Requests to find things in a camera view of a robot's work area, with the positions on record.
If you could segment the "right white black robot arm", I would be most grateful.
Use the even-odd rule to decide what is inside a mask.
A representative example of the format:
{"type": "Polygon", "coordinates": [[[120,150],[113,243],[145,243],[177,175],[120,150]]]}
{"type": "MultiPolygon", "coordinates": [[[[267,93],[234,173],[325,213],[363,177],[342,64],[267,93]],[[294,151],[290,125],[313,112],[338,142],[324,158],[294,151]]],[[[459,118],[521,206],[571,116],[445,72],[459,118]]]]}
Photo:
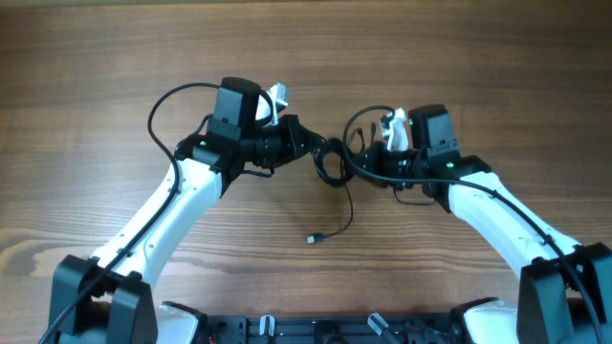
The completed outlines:
{"type": "Polygon", "coordinates": [[[342,155],[356,176],[383,186],[421,185],[446,212],[473,227],[519,280],[514,306],[493,298],[459,313],[469,343],[608,343],[611,250],[549,226],[517,199],[492,169],[459,151],[441,104],[382,108],[382,140],[342,155]]]}

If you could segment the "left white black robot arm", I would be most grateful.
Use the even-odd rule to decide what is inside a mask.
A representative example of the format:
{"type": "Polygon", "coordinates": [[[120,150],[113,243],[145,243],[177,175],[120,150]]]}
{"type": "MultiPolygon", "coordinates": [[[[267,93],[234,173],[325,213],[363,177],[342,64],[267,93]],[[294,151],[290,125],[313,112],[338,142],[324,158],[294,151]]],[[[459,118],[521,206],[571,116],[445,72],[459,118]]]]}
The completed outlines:
{"type": "Polygon", "coordinates": [[[240,77],[214,85],[216,103],[174,150],[164,180],[125,227],[87,259],[55,270],[43,343],[209,343],[206,314],[174,302],[155,306],[164,267],[194,224],[238,177],[269,178],[321,145],[295,115],[289,90],[240,77]]]}

